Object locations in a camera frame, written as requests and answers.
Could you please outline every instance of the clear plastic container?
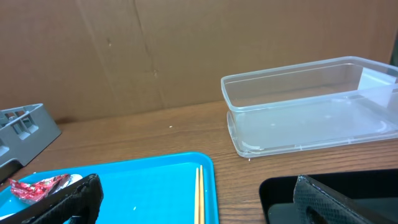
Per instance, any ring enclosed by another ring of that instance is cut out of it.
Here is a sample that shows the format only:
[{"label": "clear plastic container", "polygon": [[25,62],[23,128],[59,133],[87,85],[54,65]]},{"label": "clear plastic container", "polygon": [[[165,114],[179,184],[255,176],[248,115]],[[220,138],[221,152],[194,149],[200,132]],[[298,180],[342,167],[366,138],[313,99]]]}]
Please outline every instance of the clear plastic container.
[{"label": "clear plastic container", "polygon": [[398,68],[341,57],[221,79],[243,157],[398,137]]}]

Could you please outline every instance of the wooden chopstick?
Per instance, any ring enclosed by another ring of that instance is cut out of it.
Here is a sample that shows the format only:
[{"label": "wooden chopstick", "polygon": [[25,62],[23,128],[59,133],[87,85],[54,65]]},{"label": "wooden chopstick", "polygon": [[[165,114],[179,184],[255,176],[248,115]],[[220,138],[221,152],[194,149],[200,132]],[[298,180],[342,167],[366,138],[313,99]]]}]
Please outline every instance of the wooden chopstick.
[{"label": "wooden chopstick", "polygon": [[199,169],[195,181],[195,224],[199,224]]},{"label": "wooden chopstick", "polygon": [[195,224],[205,224],[205,191],[203,186],[203,166],[197,168],[195,181]]},{"label": "wooden chopstick", "polygon": [[200,165],[200,178],[199,178],[199,224],[205,224],[205,191],[203,189],[202,165]]}]

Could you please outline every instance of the candy wrapper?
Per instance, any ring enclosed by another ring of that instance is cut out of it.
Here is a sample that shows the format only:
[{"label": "candy wrapper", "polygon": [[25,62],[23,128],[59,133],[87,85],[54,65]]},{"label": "candy wrapper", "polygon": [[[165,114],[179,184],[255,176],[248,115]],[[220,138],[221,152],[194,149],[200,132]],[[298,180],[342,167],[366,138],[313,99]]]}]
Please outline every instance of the candy wrapper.
[{"label": "candy wrapper", "polygon": [[21,201],[32,205],[80,179],[81,176],[78,174],[62,174],[41,180],[34,184],[27,184],[11,179],[9,179],[9,181],[11,193]]}]

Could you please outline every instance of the red wrapper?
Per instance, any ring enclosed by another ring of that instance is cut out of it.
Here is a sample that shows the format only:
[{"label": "red wrapper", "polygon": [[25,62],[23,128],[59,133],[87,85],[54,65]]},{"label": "red wrapper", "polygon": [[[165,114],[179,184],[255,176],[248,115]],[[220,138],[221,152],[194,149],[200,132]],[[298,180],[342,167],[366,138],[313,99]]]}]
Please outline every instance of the red wrapper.
[{"label": "red wrapper", "polygon": [[27,184],[17,180],[11,180],[11,193],[23,202],[32,205],[45,198],[56,186],[63,185],[68,181],[70,174],[62,174],[41,180],[34,184]]}]

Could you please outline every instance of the cardboard wall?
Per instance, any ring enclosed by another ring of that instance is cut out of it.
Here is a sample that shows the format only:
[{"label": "cardboard wall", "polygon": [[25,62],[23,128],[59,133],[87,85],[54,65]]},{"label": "cardboard wall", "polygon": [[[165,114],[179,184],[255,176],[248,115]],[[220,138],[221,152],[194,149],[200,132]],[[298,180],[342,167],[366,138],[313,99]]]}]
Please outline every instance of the cardboard wall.
[{"label": "cardboard wall", "polygon": [[3,0],[0,108],[59,122],[222,100],[225,75],[355,55],[389,62],[395,0]]}]

